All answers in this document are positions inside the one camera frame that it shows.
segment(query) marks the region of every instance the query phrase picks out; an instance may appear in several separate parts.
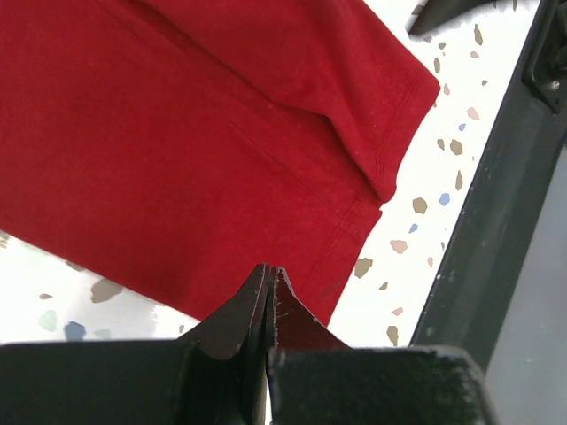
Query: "blue speckle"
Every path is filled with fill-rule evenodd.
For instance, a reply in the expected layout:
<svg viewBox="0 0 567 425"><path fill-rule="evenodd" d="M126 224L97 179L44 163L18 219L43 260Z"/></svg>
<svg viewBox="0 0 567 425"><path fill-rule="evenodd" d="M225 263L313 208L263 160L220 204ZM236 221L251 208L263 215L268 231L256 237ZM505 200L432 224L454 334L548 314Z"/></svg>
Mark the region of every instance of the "blue speckle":
<svg viewBox="0 0 567 425"><path fill-rule="evenodd" d="M70 321L63 328L65 332L65 339L67 341L82 341L87 335L87 330L84 326L80 325L76 321Z"/></svg>
<svg viewBox="0 0 567 425"><path fill-rule="evenodd" d="M451 197L449 196L448 193L444 193L439 198L439 203L442 204L443 206L447 205L449 202L451 202Z"/></svg>

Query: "terrazzo surface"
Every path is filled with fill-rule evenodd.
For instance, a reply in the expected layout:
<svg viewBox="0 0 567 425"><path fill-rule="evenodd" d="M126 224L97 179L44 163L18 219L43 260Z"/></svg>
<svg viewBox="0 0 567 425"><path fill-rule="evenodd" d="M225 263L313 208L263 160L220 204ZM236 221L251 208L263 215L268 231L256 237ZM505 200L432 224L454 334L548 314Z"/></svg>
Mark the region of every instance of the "terrazzo surface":
<svg viewBox="0 0 567 425"><path fill-rule="evenodd" d="M438 277L537 2L489 5L419 40L406 33L417 1L368 3L439 79L441 92L330 330L352 346L399 346L409 343ZM0 232L0 343L171 338L196 323Z"/></svg>

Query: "speckled tabletop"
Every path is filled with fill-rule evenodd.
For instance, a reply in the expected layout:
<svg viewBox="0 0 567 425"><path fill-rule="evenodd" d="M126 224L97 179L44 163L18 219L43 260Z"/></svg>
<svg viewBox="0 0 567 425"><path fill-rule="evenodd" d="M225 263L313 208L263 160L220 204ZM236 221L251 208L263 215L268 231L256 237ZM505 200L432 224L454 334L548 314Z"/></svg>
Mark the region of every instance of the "speckled tabletop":
<svg viewBox="0 0 567 425"><path fill-rule="evenodd" d="M417 1L367 2L442 88L330 323L350 345L395 346L414 332L537 1L490 5L417 41L405 29ZM0 343L170 338L196 323L0 232Z"/></svg>

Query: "red towel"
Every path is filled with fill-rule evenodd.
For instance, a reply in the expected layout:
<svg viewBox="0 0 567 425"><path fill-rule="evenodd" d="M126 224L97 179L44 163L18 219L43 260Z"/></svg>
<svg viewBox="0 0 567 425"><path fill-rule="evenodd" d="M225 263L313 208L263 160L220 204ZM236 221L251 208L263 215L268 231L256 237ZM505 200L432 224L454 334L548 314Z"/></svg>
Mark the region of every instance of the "red towel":
<svg viewBox="0 0 567 425"><path fill-rule="evenodd" d="M362 0L5 0L0 228L198 319L327 323L439 85Z"/></svg>

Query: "black metal bar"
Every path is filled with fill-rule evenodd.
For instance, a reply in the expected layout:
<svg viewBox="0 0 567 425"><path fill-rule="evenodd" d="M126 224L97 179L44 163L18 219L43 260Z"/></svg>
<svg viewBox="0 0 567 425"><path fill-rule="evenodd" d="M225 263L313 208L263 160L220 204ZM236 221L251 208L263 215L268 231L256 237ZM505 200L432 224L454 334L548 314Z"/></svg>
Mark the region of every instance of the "black metal bar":
<svg viewBox="0 0 567 425"><path fill-rule="evenodd" d="M523 83L548 8L542 0L411 344L465 349L486 370L565 134Z"/></svg>

